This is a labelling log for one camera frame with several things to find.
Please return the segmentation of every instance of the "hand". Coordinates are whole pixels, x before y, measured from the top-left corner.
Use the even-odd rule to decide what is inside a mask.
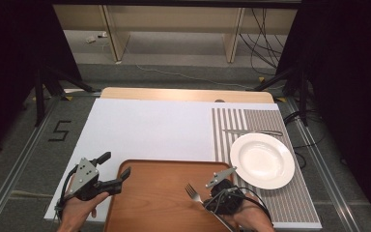
[[[69,199],[65,203],[65,208],[62,213],[62,223],[58,228],[58,232],[79,231],[90,214],[92,218],[96,217],[96,207],[106,199],[107,196],[109,196],[108,192],[102,192],[89,201],[81,201],[76,197]]]
[[[249,193],[245,194],[258,202],[258,198]],[[236,222],[245,229],[250,229],[258,232],[275,231],[272,223],[264,211],[257,205],[247,200],[244,200],[239,210],[231,216],[224,216],[230,223]]]

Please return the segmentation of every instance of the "gray floor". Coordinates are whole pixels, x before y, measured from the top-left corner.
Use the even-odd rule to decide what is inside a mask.
[[[115,64],[107,46],[107,39],[98,39],[87,44],[85,39],[99,32],[67,31],[73,55],[86,83],[95,88],[107,86],[186,88],[186,89],[227,89],[246,90],[260,84],[258,74],[251,69],[250,50],[240,41],[233,64],[225,60],[222,39],[216,34],[178,34],[178,33],[133,33],[128,49],[121,63]],[[280,36],[283,42],[286,37]],[[274,49],[281,49],[275,39],[270,41]],[[271,66],[256,58],[252,62],[263,73],[273,73]],[[65,88],[76,88],[63,83]],[[282,82],[268,89],[275,97],[281,97]],[[17,159],[27,151],[34,127],[36,107],[34,94],[25,101],[25,110],[19,112],[10,130],[1,141],[0,188],[7,180]],[[84,95],[73,97],[70,101],[52,98],[46,101],[47,122],[39,139],[25,161],[24,169],[14,183],[14,192],[4,202],[0,212],[0,231],[55,231],[56,224],[43,220],[43,215],[65,171],[71,153],[96,97]],[[283,117],[292,112],[287,102],[278,102]],[[308,108],[315,105],[310,101]],[[62,130],[69,131],[63,142],[49,142],[57,138],[53,133],[60,120],[71,121]],[[338,185],[347,205],[352,210],[360,231],[371,231],[371,206],[347,166],[340,161],[336,149],[323,120],[318,113],[308,114],[308,129],[327,163],[329,172]],[[287,125],[290,139],[305,182],[323,224],[323,231],[347,231],[343,225],[323,179],[303,141],[299,121]],[[102,231],[102,224],[87,223],[82,231]]]

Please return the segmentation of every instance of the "table surface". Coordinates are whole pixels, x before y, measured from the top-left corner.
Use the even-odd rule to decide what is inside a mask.
[[[151,100],[151,101],[183,101],[183,102],[215,102],[224,101],[231,103],[264,103],[273,104],[271,94],[265,92],[241,92],[241,91],[216,91],[216,90],[185,90],[185,89],[139,89],[139,88],[105,88],[100,96],[102,99],[121,99],[121,100]],[[213,111],[215,118],[230,120],[229,114],[233,109],[219,108]],[[273,130],[284,132],[284,136],[278,138],[283,142],[293,154],[289,136],[283,125],[279,110],[248,110],[237,112],[235,119],[244,118],[248,121],[256,121],[257,125],[246,126],[251,128],[273,127]],[[226,149],[216,149],[215,161],[230,163],[227,159],[228,152],[236,136],[224,138],[221,128],[214,132],[218,146],[227,147]],[[301,229],[301,230],[320,230],[321,223],[316,214],[306,184],[299,171],[296,162],[296,172],[292,181],[284,188],[278,189],[259,189],[245,183],[240,177],[234,182],[240,187],[249,187],[255,190],[266,202],[270,209],[274,226],[276,229]]]

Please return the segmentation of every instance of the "floor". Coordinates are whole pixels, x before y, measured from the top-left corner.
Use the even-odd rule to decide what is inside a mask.
[[[234,63],[227,63],[221,36],[217,34],[132,33],[123,60],[116,63],[112,59],[107,38],[97,38],[94,43],[86,43],[86,38],[96,37],[99,33],[101,32],[65,31],[83,80],[98,88],[116,84],[133,87],[181,86],[247,90],[258,85],[260,77],[269,79],[274,72],[267,62],[257,57],[251,59],[251,51],[243,39],[239,40]],[[274,50],[281,51],[280,43],[284,43],[286,36],[269,36],[268,39]],[[259,48],[258,51],[268,58],[269,63],[274,62],[277,65],[276,58],[272,55],[271,59],[265,49]],[[113,72],[116,70],[127,72],[130,79],[123,74],[115,75]],[[135,78],[134,73],[163,79],[165,82],[152,79],[149,83],[143,83]],[[283,82],[278,82],[267,91],[274,97],[283,97],[282,86]],[[65,84],[65,88],[73,91],[76,87]],[[33,93],[25,101],[25,110],[19,113],[14,125],[2,140],[0,192],[6,188],[4,183],[13,186],[14,190],[10,197],[0,204],[0,231],[56,230],[56,224],[43,220],[43,215],[84,127],[94,99],[93,96],[73,97],[72,103],[69,103],[56,98],[50,99],[48,96],[46,106],[48,112],[52,113],[47,115],[47,125],[42,129],[35,128],[33,124],[36,113]],[[278,102],[283,117],[298,110],[296,97],[284,100],[287,102]],[[315,105],[309,101],[308,107],[313,108]],[[54,136],[52,131],[57,127],[56,124],[65,118],[72,121],[68,141],[47,142]],[[302,175],[323,224],[323,231],[371,231],[371,206],[346,163],[341,160],[323,120],[315,112],[308,115],[308,122],[309,126],[305,128],[299,120],[295,120],[287,125],[287,130],[302,166]],[[36,134],[37,139],[31,141],[31,134]],[[306,144],[305,138],[309,137],[316,145]],[[19,158],[24,158],[21,161],[23,165],[18,164]],[[12,168],[17,165],[20,170],[14,173]],[[15,179],[11,179],[10,175],[13,173]],[[328,180],[323,177],[326,173],[331,176]],[[332,184],[338,191],[328,190]],[[345,209],[343,207],[354,220],[350,223],[355,225],[347,225],[349,218],[338,214],[338,209]],[[102,231],[102,224],[89,223],[83,231]]]

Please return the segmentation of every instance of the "brown tray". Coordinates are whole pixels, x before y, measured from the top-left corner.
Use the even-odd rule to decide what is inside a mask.
[[[203,200],[209,198],[205,184],[214,172],[230,168],[227,163],[129,159],[119,175],[129,166],[131,174],[122,193],[112,197],[104,231],[228,231],[185,190],[190,183]]]

